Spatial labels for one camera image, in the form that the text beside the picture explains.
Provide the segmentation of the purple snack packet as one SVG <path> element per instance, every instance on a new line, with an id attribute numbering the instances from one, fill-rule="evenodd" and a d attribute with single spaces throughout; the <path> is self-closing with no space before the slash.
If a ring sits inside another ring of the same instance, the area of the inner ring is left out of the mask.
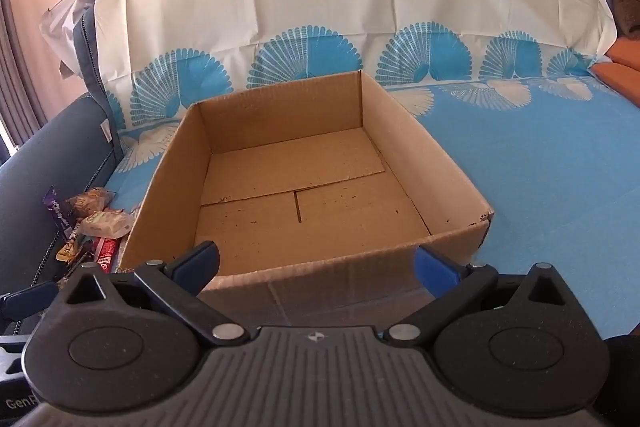
<path id="1" fill-rule="evenodd" d="M 58 191 L 54 186 L 51 186 L 47 193 L 43 195 L 42 203 L 64 237 L 69 239 L 76 225 L 76 219 L 70 209 L 70 205 L 58 196 Z"/>

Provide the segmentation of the yellow candy wrapper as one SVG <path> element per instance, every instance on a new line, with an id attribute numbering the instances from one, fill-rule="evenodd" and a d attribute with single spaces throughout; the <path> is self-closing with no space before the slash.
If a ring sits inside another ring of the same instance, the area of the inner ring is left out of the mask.
<path id="1" fill-rule="evenodd" d="M 56 253 L 55 260 L 58 262 L 72 263 L 81 252 L 84 238 L 85 236 L 80 233 L 79 227 L 74 228 L 70 236 L 68 236 L 66 243 Z"/>

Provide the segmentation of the grey curtain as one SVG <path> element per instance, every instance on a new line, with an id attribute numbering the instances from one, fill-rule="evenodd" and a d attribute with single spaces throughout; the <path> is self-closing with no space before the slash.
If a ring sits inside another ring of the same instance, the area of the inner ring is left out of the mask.
<path id="1" fill-rule="evenodd" d="M 1 0 L 1 122 L 16 148 L 48 122 L 20 46 L 11 0 Z"/>

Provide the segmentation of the open cardboard box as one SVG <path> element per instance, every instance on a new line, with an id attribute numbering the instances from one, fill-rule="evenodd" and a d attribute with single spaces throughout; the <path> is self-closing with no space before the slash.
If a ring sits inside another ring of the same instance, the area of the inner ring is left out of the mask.
<path id="1" fill-rule="evenodd" d="M 386 329 L 430 299 L 416 248 L 463 265 L 493 215 L 397 98 L 348 72 L 192 105 L 120 266 L 211 241 L 220 265 L 200 296 L 234 321 Z"/>

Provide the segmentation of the red snack sachet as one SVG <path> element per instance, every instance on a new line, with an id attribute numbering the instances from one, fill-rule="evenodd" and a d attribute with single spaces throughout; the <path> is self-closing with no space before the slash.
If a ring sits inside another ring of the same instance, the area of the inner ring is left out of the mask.
<path id="1" fill-rule="evenodd" d="M 93 241 L 94 261 L 104 273 L 112 271 L 113 261 L 118 254 L 119 243 L 120 239 L 104 239 L 104 237 L 97 237 Z"/>

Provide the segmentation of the white rice cracker packet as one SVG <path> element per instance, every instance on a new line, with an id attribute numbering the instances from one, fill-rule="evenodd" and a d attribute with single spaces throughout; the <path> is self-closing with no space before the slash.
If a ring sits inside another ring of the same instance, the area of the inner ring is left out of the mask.
<path id="1" fill-rule="evenodd" d="M 81 234 L 100 239 L 121 239 L 134 226 L 134 217 L 122 210 L 105 209 L 79 223 Z"/>

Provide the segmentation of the brown cookie packet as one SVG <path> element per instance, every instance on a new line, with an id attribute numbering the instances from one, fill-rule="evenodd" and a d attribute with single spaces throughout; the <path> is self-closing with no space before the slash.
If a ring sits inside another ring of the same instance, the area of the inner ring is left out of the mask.
<path id="1" fill-rule="evenodd" d="M 85 219 L 93 213 L 103 211 L 111 204 L 115 194 L 105 187 L 93 187 L 84 193 L 78 194 L 66 200 L 70 210 L 78 219 Z"/>

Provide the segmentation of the blue fan-pattern sofa cover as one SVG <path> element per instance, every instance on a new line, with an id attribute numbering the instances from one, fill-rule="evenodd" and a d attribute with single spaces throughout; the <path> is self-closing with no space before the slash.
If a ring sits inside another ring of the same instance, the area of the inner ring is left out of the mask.
<path id="1" fill-rule="evenodd" d="M 639 112 L 593 75 L 605 0 L 96 0 L 136 223 L 116 269 L 205 241 L 203 298 L 256 325 L 386 327 L 425 245 L 560 271 L 639 320 Z"/>

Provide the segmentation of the orange cushion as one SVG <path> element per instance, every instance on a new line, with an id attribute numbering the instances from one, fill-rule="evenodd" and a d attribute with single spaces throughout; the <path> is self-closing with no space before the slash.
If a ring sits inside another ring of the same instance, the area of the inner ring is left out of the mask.
<path id="1" fill-rule="evenodd" d="M 608 62 L 592 65 L 591 72 L 629 102 L 640 107 L 640 42 L 620 37 L 605 56 Z"/>

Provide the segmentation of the brown pillow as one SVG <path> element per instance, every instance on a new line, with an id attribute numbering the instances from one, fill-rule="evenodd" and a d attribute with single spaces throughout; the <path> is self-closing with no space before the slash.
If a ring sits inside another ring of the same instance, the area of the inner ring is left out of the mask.
<path id="1" fill-rule="evenodd" d="M 640 39 L 640 0 L 612 0 L 614 20 L 620 32 L 631 40 Z"/>

